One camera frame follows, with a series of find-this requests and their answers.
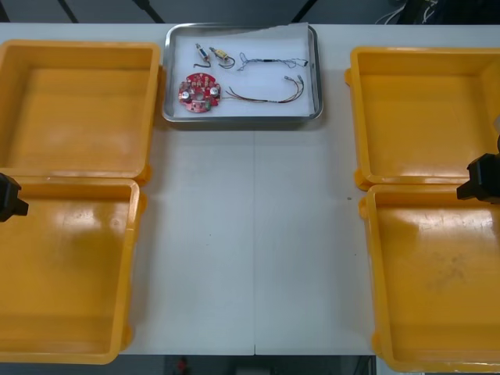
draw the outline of yellow plastic tray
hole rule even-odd
[[[131,340],[138,185],[15,178],[30,207],[0,225],[0,361],[111,362]]]
[[[151,43],[7,41],[0,172],[146,180],[158,68]]]
[[[500,49],[360,47],[345,79],[363,190],[462,184],[472,160],[497,153]]]
[[[399,372],[500,371],[500,205],[455,190],[377,185],[359,203],[373,350]]]

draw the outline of stainless steel tray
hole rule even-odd
[[[174,87],[173,64],[176,48],[176,38],[181,35],[197,36],[197,35],[222,35],[222,34],[240,34],[241,32],[261,30],[270,26],[246,27],[235,25],[223,25],[219,23],[183,23],[172,27],[166,35],[165,51],[163,53],[163,69],[166,69],[166,91],[163,101],[162,113],[163,117],[174,122],[304,122],[317,118],[323,111],[323,96],[321,94],[321,73],[320,73],[320,57],[318,55],[318,37],[316,31],[309,26],[309,68],[311,74],[312,102],[314,104],[314,113],[309,116],[225,116],[225,117],[175,117],[173,115],[173,104],[178,96],[178,87]]]

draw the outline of red circuit board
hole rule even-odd
[[[217,90],[217,95],[210,93],[212,88]],[[179,102],[190,112],[208,112],[213,106],[219,105],[219,101],[220,85],[209,74],[192,74],[179,86]]]

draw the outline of table surface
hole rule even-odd
[[[0,24],[12,38],[154,41],[173,25]],[[155,126],[130,354],[370,354],[349,89],[357,45],[499,47],[500,27],[313,25],[323,115],[300,130]]]

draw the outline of electronic component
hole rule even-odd
[[[249,63],[283,63],[289,68],[295,68],[296,66],[307,66],[309,61],[304,59],[247,59],[247,56],[243,52],[240,52],[241,66],[238,68],[239,71],[245,69]]]
[[[237,99],[237,100],[243,100],[246,102],[254,102],[254,103],[278,103],[278,104],[283,104],[283,103],[289,103],[293,102],[294,100],[297,100],[300,98],[302,95],[302,92],[304,92],[304,80],[300,75],[297,76],[298,80],[294,80],[293,78],[290,78],[288,76],[284,76],[285,80],[289,80],[290,82],[293,82],[295,84],[296,92],[293,94],[291,97],[283,99],[283,100],[269,100],[269,99],[255,99],[255,98],[247,98],[245,96],[241,96],[239,94],[236,94],[231,87],[229,87],[229,91],[226,91],[226,93],[230,96],[229,98],[232,99]]]
[[[222,65],[219,63],[219,66],[224,69],[231,69],[236,61],[229,56],[226,52],[224,52],[222,49],[215,49],[214,47],[209,47],[210,51],[213,52],[213,54],[222,62],[224,62],[226,65]]]
[[[195,73],[186,77],[179,86],[179,102],[189,112],[208,112],[219,105],[220,85],[209,74]]]
[[[196,43],[196,49],[198,49],[198,53],[200,54],[202,60],[206,63],[206,65],[193,64],[193,68],[196,66],[199,66],[200,68],[209,68],[210,66],[212,66],[212,64],[210,63],[210,56],[205,52],[202,46]]]

